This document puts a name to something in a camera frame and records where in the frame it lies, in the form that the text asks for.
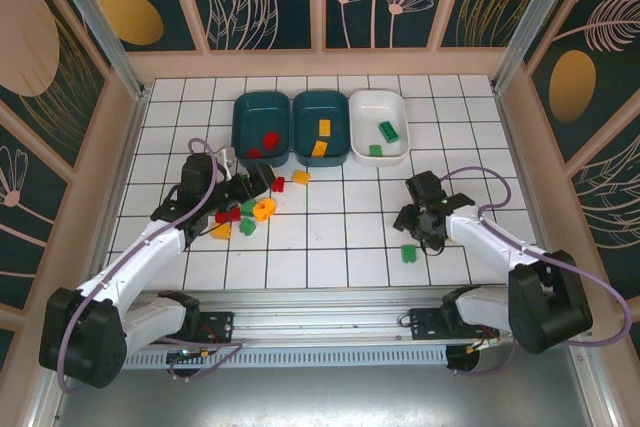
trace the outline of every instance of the metal bar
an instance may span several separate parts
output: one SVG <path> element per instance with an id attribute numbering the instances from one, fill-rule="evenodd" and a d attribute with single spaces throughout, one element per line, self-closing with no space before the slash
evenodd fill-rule
<path id="1" fill-rule="evenodd" d="M 122 78 L 127 90 L 134 99 L 141 96 L 142 82 L 129 62 L 124 47 L 116 37 L 109 22 L 105 18 L 97 0 L 72 0 L 80 14 L 87 22 L 103 52 Z"/>
<path id="2" fill-rule="evenodd" d="M 516 31 L 511 37 L 494 75 L 495 91 L 505 91 L 556 0 L 531 0 Z"/>

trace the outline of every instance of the toy block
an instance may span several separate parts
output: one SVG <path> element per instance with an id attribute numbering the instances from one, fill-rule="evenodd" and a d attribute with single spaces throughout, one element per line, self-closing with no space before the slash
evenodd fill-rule
<path id="1" fill-rule="evenodd" d="M 280 143 L 280 136 L 275 132 L 267 132 L 267 135 L 262 139 L 262 145 L 266 150 L 276 150 Z"/>
<path id="2" fill-rule="evenodd" d="M 251 149 L 249 152 L 247 152 L 247 159 L 261 159 L 262 158 L 262 152 L 260 152 L 258 149 Z"/>
<path id="3" fill-rule="evenodd" d="M 231 238 L 231 225 L 216 222 L 211 231 L 211 237 L 219 240 L 229 240 Z"/>
<path id="4" fill-rule="evenodd" d="M 318 136 L 319 137 L 331 137 L 331 121 L 327 119 L 321 119 L 318 122 Z"/>
<path id="5" fill-rule="evenodd" d="M 216 222 L 219 224 L 229 222 L 229 215 L 231 215 L 231 222 L 238 222 L 240 220 L 240 209 L 234 207 L 231 209 L 231 212 L 217 212 L 215 216 Z"/>
<path id="6" fill-rule="evenodd" d="M 311 180 L 311 174 L 308 174 L 307 172 L 296 170 L 293 173 L 293 181 L 296 184 L 308 185 L 310 180 Z"/>
<path id="7" fill-rule="evenodd" d="M 372 144 L 369 146 L 369 155 L 371 157 L 382 157 L 382 146 L 378 144 Z"/>
<path id="8" fill-rule="evenodd" d="M 249 237 L 256 230 L 256 223 L 251 219 L 242 219 L 240 222 L 240 232 Z"/>
<path id="9" fill-rule="evenodd" d="M 253 217 L 253 208 L 256 205 L 256 199 L 251 199 L 240 206 L 240 213 L 245 217 Z"/>
<path id="10" fill-rule="evenodd" d="M 322 140 L 316 140 L 316 145 L 313 147 L 313 152 L 311 152 L 311 157 L 324 157 L 324 154 L 327 153 L 327 143 Z"/>
<path id="11" fill-rule="evenodd" d="M 399 138 L 398 134 L 396 133 L 393 126 L 391 125 L 391 122 L 382 122 L 378 126 L 378 128 L 380 129 L 380 132 L 382 133 L 384 140 L 386 140 L 388 144 L 391 144 L 398 140 Z"/>
<path id="12" fill-rule="evenodd" d="M 418 259 L 415 245 L 405 244 L 400 248 L 400 250 L 402 252 L 402 262 L 405 264 L 413 264 Z"/>
<path id="13" fill-rule="evenodd" d="M 278 177 L 271 186 L 273 192 L 284 192 L 284 177 Z"/>
<path id="14" fill-rule="evenodd" d="M 273 199 L 262 199 L 253 207 L 253 216 L 258 222 L 264 222 L 276 213 L 276 203 Z"/>

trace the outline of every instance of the enclosure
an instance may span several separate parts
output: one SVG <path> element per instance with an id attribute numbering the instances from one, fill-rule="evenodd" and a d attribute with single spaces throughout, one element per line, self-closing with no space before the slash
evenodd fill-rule
<path id="1" fill-rule="evenodd" d="M 418 250 L 407 263 L 404 246 L 415 242 L 393 228 L 414 175 L 431 170 L 446 178 L 447 194 L 495 205 L 507 191 L 492 175 L 447 178 L 466 166 L 492 169 L 512 196 L 486 215 L 533 246 L 568 252 L 640 319 L 640 0 L 0 0 L 0 11 L 6 425 L 82 425 L 92 416 L 95 425 L 195 422 L 187 405 L 198 425 L 631 426 L 640 418 L 637 323 L 602 348 L 519 352 L 485 380 L 405 359 L 445 344 L 412 340 L 398 322 L 409 309 L 506 278 L 451 242 L 442 255 Z M 395 99 L 400 142 L 362 133 L 369 122 L 378 135 L 385 119 L 364 93 L 354 95 L 361 91 Z M 256 92 L 279 99 L 279 124 L 240 112 L 236 101 Z M 326 95 L 342 111 L 318 114 L 314 102 Z M 287 139 L 274 169 L 284 192 L 259 197 L 275 200 L 275 215 L 250 236 L 229 222 L 230 239 L 199 237 L 136 306 L 184 291 L 204 311 L 233 312 L 243 352 L 267 360 L 246 354 L 244 365 L 202 387 L 177 387 L 164 361 L 149 360 L 158 350 L 147 349 L 108 388 L 62 395 L 38 363 L 50 295 L 75 289 L 136 241 L 180 182 L 190 139 L 216 150 L 233 144 L 245 160 L 237 173 L 246 173 L 251 149 L 237 147 L 240 118 L 251 142 L 260 129 Z M 321 160 L 311 153 L 310 118 L 331 119 Z M 367 152 L 376 142 L 389 149 L 382 157 Z M 294 182 L 295 172 L 310 182 Z M 615 334 L 620 305 L 597 284 L 583 285 L 594 325 L 582 340 Z M 273 360 L 314 349 L 369 360 L 313 368 Z M 505 352 L 485 350 L 481 363 Z M 157 396 L 141 393 L 156 385 Z M 471 400 L 456 409 L 416 394 L 438 389 Z M 209 405 L 208 392 L 220 403 Z M 161 406 L 168 395 L 175 405 Z M 511 416 L 499 413 L 507 404 L 517 406 Z M 140 418 L 138 405 L 154 413 Z"/>

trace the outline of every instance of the black motor joint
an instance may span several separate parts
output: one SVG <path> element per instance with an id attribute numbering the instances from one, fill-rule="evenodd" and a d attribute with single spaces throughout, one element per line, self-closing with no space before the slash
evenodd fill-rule
<path id="1" fill-rule="evenodd" d="M 393 227 L 400 232 L 408 230 L 423 251 L 427 247 L 442 251 L 447 239 L 447 216 L 475 202 L 464 194 L 448 197 L 440 179 L 430 170 L 411 177 L 405 184 L 413 203 L 400 210 Z"/>

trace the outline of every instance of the wire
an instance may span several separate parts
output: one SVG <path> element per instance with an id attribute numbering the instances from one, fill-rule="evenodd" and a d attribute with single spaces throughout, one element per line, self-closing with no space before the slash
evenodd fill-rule
<path id="1" fill-rule="evenodd" d="M 76 325 L 78 324 L 78 321 L 80 320 L 80 317 L 82 316 L 86 308 L 89 306 L 91 301 L 98 295 L 98 293 L 102 289 L 108 287 L 109 281 L 120 271 L 120 269 L 122 269 L 126 265 L 126 263 L 129 260 L 131 260 L 131 258 L 133 258 L 134 255 L 136 255 L 140 250 L 142 250 L 147 245 L 150 245 L 150 242 L 154 240 L 156 237 L 164 234 L 169 229 L 174 228 L 176 225 L 184 222 L 193 214 L 195 214 L 198 210 L 202 208 L 202 206 L 207 202 L 207 200 L 209 200 L 209 197 L 213 193 L 213 189 L 215 188 L 215 185 L 216 185 L 216 177 L 218 174 L 218 164 L 216 163 L 215 152 L 205 140 L 194 138 L 189 141 L 189 151 L 191 153 L 194 153 L 193 144 L 195 143 L 202 144 L 204 146 L 205 150 L 209 153 L 209 156 L 211 157 L 211 162 L 213 163 L 213 174 L 211 176 L 211 182 L 209 184 L 207 192 L 204 194 L 202 199 L 200 199 L 200 202 L 198 202 L 198 204 L 189 212 L 184 214 L 182 217 L 174 220 L 173 222 L 165 225 L 164 227 L 161 227 L 155 232 L 151 233 L 147 238 L 140 240 L 140 242 L 138 242 L 129 252 L 127 252 L 125 255 L 123 255 L 120 258 L 120 260 L 114 265 L 114 267 L 104 276 L 102 281 L 98 285 L 96 285 L 96 287 L 91 292 L 89 292 L 89 295 L 87 295 L 84 298 L 84 300 L 80 303 L 76 311 L 71 316 L 69 323 L 67 324 L 67 327 L 64 331 L 64 335 L 62 336 L 62 341 L 60 342 L 60 352 L 58 353 L 58 362 L 56 365 L 58 385 L 60 386 L 60 389 L 64 393 L 71 394 L 73 392 L 76 392 L 80 387 L 82 387 L 82 385 L 74 388 L 69 387 L 69 385 L 67 384 L 64 378 L 64 362 L 66 359 L 67 349 L 69 347 L 69 340 L 71 339 L 71 334 L 73 333 L 73 329 L 75 329 Z"/>
<path id="2" fill-rule="evenodd" d="M 580 269 L 579 267 L 576 267 L 575 265 L 571 265 L 571 264 L 568 264 L 566 262 L 562 262 L 560 260 L 553 259 L 553 258 L 551 258 L 551 257 L 549 257 L 547 255 L 539 254 L 539 253 L 534 252 L 532 250 L 529 250 L 527 248 L 523 248 L 522 245 L 520 245 L 518 242 L 510 239 L 509 237 L 504 235 L 502 232 L 496 230 L 493 226 L 491 226 L 491 224 L 489 224 L 484 219 L 483 214 L 484 214 L 484 212 L 486 210 L 497 209 L 497 208 L 500 208 L 500 207 L 504 207 L 511 200 L 511 186 L 507 182 L 507 179 L 502 177 L 500 174 L 498 174 L 494 170 L 487 169 L 486 167 L 470 166 L 470 167 L 461 167 L 461 168 L 456 169 L 456 170 L 454 170 L 452 172 L 449 172 L 447 175 L 442 177 L 442 179 L 440 179 L 440 180 L 446 180 L 446 179 L 450 178 L 451 176 L 453 176 L 455 174 L 458 174 L 460 172 L 466 172 L 466 171 L 469 171 L 469 170 L 479 170 L 479 171 L 487 172 L 487 173 L 493 175 L 496 179 L 498 179 L 500 182 L 502 182 L 502 184 L 504 185 L 505 189 L 507 190 L 507 197 L 506 197 L 506 200 L 504 202 L 501 202 L 499 204 L 483 205 L 482 207 L 480 207 L 478 209 L 478 218 L 480 219 L 480 223 L 482 224 L 482 226 L 484 228 L 486 228 L 490 233 L 492 233 L 498 239 L 502 240 L 503 242 L 505 242 L 506 244 L 510 245 L 511 247 L 522 251 L 522 253 L 524 253 L 524 254 L 527 254 L 527 255 L 529 255 L 529 256 L 531 256 L 533 258 L 536 258 L 536 259 L 541 260 L 543 262 L 546 262 L 548 264 L 554 265 L 554 266 L 559 267 L 561 269 L 568 270 L 569 272 L 573 272 L 574 274 L 578 274 L 578 275 L 580 275 L 582 277 L 585 277 L 585 278 L 595 282 L 600 287 L 602 287 L 604 290 L 609 292 L 616 299 L 616 301 L 620 304 L 620 307 L 622 307 L 622 311 L 624 312 L 624 323 L 622 325 L 622 328 L 616 334 L 612 335 L 609 338 L 602 339 L 602 340 L 596 340 L 596 341 L 593 341 L 593 342 L 581 342 L 581 341 L 577 341 L 577 340 L 568 340 L 566 343 L 568 345 L 572 345 L 572 346 L 576 346 L 576 347 L 604 347 L 604 346 L 607 346 L 607 345 L 615 344 L 616 342 L 618 342 L 622 338 L 624 338 L 624 336 L 627 335 L 629 333 L 629 331 L 631 330 L 631 325 L 633 324 L 633 315 L 631 313 L 631 308 L 629 307 L 629 304 L 627 304 L 627 302 L 624 300 L 622 295 L 620 295 L 620 293 L 616 289 L 611 287 L 611 285 L 609 285 L 607 282 L 605 282 L 604 280 L 600 279 L 596 275 L 593 275 L 592 273 L 587 272 L 586 270 Z"/>

